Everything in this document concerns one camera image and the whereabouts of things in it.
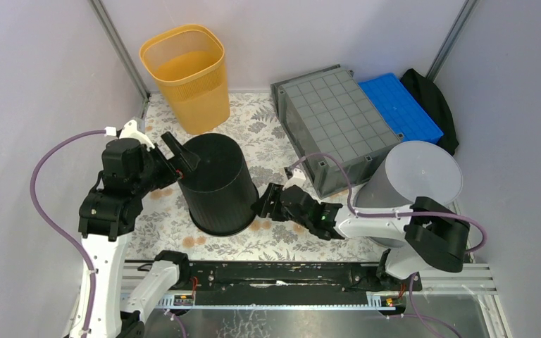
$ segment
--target floral tablecloth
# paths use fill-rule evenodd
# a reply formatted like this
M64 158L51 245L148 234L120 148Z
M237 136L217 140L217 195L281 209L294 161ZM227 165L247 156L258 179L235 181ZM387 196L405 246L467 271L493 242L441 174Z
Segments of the floral tablecloth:
M297 155L276 117L270 94L231 94L230 105L229 119L213 132L230 136L240 145L262 195L269 182L285 182L283 168L294 163ZM169 150L160 140L164 132L171 131L182 143L192 137L179 126L160 94L152 95L145 120L148 136L163 145L166 155ZM308 182L304 189L316 198ZM346 197L347 192L342 192L324 201L344 203ZM365 262L377 262L384 250L367 238L323 241L295 223L260 218L239 234L213 237L192 223L176 184L144 199L127 258L152 259L164 249L185 252L190 260Z

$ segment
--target gray floor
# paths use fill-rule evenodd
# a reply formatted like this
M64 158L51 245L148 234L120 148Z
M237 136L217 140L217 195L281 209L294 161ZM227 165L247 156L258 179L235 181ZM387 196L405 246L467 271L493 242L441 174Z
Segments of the gray floor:
M489 337L472 296L414 296L418 310L455 327L463 338ZM197 311L181 316L188 337L413 337L434 338L415 318L386 320L375 311ZM444 337L455 337L435 326ZM148 320L146 338L181 337L179 325L162 312Z

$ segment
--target black cloth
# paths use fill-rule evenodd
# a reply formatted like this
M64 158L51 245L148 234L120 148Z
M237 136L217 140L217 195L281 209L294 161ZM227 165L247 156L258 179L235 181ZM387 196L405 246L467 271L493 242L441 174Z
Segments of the black cloth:
M449 154L455 154L459 142L455 133L453 115L437 85L418 74L414 69L408 69L405 72L401 83L442 130L443 136L437 145Z

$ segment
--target yellow bin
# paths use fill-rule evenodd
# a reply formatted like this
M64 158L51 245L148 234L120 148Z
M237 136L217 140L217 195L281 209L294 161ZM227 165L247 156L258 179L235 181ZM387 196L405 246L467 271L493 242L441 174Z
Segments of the yellow bin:
M200 25L184 25L148 40L140 59L186 132L208 132L229 118L225 48Z

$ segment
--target blue basket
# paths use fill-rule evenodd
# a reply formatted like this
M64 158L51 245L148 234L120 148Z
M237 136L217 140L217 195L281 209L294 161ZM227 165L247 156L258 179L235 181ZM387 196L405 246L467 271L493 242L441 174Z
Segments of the blue basket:
M442 131L393 73L359 83L391 129L405 141L436 144Z

